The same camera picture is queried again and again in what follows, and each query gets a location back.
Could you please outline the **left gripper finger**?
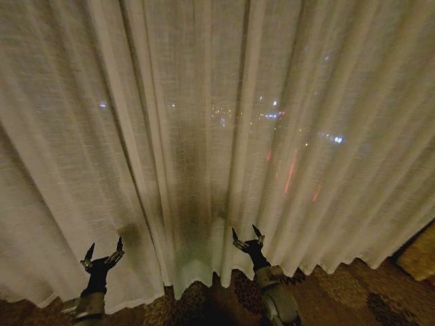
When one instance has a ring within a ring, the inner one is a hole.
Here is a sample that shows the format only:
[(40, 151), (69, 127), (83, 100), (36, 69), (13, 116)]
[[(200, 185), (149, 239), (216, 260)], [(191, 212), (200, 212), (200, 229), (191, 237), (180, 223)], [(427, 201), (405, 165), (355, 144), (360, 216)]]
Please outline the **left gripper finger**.
[(83, 260), (80, 261), (84, 269), (89, 269), (92, 267), (92, 256), (94, 253), (94, 247), (95, 247), (95, 243), (92, 243), (90, 248), (87, 250)]
[(116, 245), (116, 250), (105, 259), (104, 264), (105, 265), (116, 265), (121, 258), (124, 255), (124, 251), (123, 251), (123, 240), (122, 237), (120, 236)]

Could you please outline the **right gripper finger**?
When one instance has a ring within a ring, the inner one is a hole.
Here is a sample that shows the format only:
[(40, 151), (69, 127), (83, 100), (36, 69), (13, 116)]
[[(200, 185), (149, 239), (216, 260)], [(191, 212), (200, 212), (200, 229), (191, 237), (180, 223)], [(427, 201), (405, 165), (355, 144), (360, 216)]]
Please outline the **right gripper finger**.
[(257, 237), (256, 242), (257, 242), (258, 246), (262, 246), (263, 242), (264, 242), (265, 235), (263, 235), (261, 233), (261, 231), (254, 224), (252, 225), (252, 228), (254, 229), (254, 232), (256, 234), (256, 237)]
[(241, 251), (246, 251), (247, 250), (247, 244), (244, 241), (239, 240), (239, 237), (237, 236), (237, 233), (234, 230), (234, 228), (232, 228), (232, 239), (233, 239), (233, 245), (236, 248), (238, 248)]

